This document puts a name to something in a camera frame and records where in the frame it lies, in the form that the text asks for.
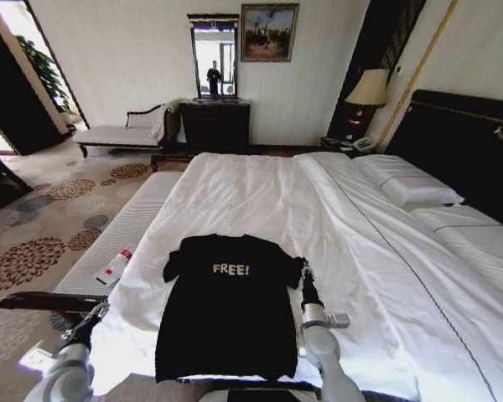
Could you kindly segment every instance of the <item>floral carpet pattern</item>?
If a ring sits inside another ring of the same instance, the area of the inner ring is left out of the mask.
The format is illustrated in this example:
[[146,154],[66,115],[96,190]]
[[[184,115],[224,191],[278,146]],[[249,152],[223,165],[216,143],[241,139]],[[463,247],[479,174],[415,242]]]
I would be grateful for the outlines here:
[[[150,157],[93,149],[83,158],[71,140],[27,157],[5,157],[34,191],[0,209],[0,299],[15,291],[52,291],[149,177]],[[186,167],[176,165],[169,168]],[[19,359],[41,339],[47,348],[58,347],[64,330],[52,312],[0,309],[0,401],[24,399],[39,375],[18,365]],[[157,388],[149,379],[127,382],[93,400],[131,400],[131,389],[140,400],[180,399],[155,398],[145,388]],[[141,396],[147,394],[153,399]]]

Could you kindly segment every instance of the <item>door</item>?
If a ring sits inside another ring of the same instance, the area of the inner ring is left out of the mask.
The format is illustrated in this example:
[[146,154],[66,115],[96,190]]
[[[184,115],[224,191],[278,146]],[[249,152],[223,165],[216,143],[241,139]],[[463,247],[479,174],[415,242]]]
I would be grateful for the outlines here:
[[21,155],[63,141],[0,35],[0,129]]

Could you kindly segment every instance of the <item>picture frame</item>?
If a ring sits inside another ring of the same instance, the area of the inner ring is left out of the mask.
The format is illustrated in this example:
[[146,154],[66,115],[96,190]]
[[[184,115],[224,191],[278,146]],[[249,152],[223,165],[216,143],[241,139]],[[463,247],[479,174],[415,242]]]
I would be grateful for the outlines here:
[[298,6],[242,4],[241,62],[290,62]]

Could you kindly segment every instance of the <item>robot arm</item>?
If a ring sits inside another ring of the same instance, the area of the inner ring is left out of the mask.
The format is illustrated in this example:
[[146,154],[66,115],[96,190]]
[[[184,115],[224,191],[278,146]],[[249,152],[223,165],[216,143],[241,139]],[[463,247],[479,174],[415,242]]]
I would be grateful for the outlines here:
[[[85,402],[91,400],[92,373],[88,364],[91,330],[104,317],[108,303],[96,306],[75,329],[66,334],[67,344],[52,358],[53,364],[24,402]],[[33,356],[37,359],[37,348]]]
[[313,284],[313,272],[304,263],[303,270],[303,324],[305,357],[320,371],[323,380],[322,396],[326,402],[365,402],[360,389],[341,368],[340,346],[331,327],[347,328],[350,320],[346,314],[335,315],[330,320],[324,313],[324,304],[319,299]]

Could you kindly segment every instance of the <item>red bottle cap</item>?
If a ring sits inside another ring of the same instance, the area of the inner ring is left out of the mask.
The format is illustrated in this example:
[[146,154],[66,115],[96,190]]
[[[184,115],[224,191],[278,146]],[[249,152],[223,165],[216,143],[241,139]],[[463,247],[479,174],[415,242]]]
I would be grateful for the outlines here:
[[130,260],[132,257],[132,253],[129,250],[121,250],[121,253],[127,260]]

